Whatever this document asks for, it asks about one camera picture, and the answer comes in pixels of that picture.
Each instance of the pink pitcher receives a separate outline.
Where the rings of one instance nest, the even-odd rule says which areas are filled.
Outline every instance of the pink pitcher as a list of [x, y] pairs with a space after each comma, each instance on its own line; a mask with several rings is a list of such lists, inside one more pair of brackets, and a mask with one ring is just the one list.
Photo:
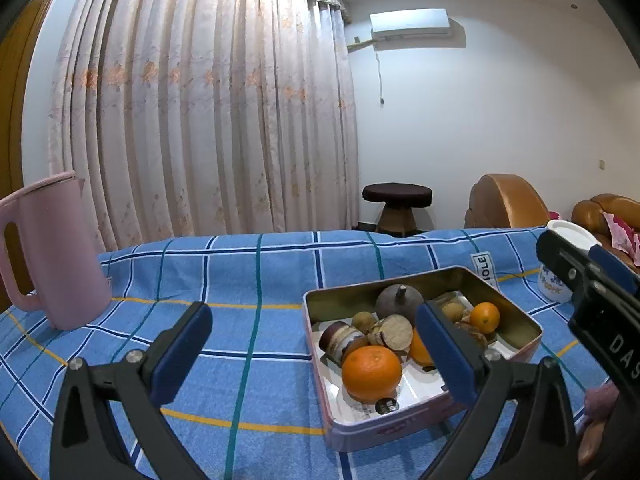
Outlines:
[[[72, 330], [98, 317], [111, 301], [81, 204], [81, 185], [67, 171], [23, 187], [0, 200], [0, 274], [12, 303], [44, 310], [54, 328]], [[4, 241], [9, 222], [18, 227], [36, 294], [18, 290]]]

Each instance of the blue plaid tablecloth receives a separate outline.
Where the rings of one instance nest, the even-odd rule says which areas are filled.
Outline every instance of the blue plaid tablecloth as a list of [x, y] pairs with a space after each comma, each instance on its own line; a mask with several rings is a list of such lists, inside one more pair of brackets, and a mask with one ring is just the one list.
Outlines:
[[[373, 449], [338, 453], [324, 444], [306, 346], [303, 294], [460, 265], [489, 251], [500, 290], [543, 326], [534, 357], [558, 359], [574, 419], [585, 388], [604, 371], [566, 326], [570, 304], [549, 303], [536, 286], [535, 243], [542, 229], [446, 230], [402, 240], [365, 232], [305, 232], [172, 238], [114, 253], [100, 262], [112, 279], [104, 313], [71, 332], [41, 313], [0, 314], [0, 422], [25, 462], [49, 477], [49, 441], [66, 363], [119, 360], [146, 348], [194, 300], [213, 310], [213, 329], [177, 398], [162, 411], [211, 479], [415, 479], [460, 416]], [[155, 478], [122, 407], [113, 404], [137, 468]], [[509, 402], [474, 471], [491, 466], [513, 415]]]

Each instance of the white cup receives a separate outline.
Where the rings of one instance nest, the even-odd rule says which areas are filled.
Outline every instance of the white cup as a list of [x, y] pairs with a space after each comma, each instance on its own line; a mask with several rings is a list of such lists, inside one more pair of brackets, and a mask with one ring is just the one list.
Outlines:
[[[585, 254], [594, 245], [602, 245], [587, 229], [566, 220], [550, 220], [546, 228], [555, 232]], [[567, 303], [571, 300], [571, 289], [561, 282], [560, 278], [546, 266], [540, 267], [538, 288], [549, 301]]]

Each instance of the pitcher handle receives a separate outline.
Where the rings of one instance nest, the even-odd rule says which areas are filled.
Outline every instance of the pitcher handle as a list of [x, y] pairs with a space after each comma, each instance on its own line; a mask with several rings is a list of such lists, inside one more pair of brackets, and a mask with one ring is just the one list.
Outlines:
[[32, 312], [42, 309], [40, 298], [37, 294], [25, 296], [20, 292], [18, 284], [15, 281], [11, 261], [9, 260], [9, 253], [6, 250], [6, 242], [4, 241], [4, 229], [9, 222], [14, 220], [17, 207], [17, 200], [11, 200], [4, 205], [0, 205], [0, 275], [2, 276], [4, 288], [11, 302], [20, 310]]

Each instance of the pink pillow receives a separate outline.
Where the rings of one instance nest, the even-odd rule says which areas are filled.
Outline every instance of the pink pillow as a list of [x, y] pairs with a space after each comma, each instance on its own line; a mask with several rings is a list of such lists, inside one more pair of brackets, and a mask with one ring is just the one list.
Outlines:
[[611, 233], [611, 246], [628, 254], [634, 265], [640, 267], [640, 238], [638, 238], [638, 233], [635, 233], [619, 216], [605, 212], [602, 214]]

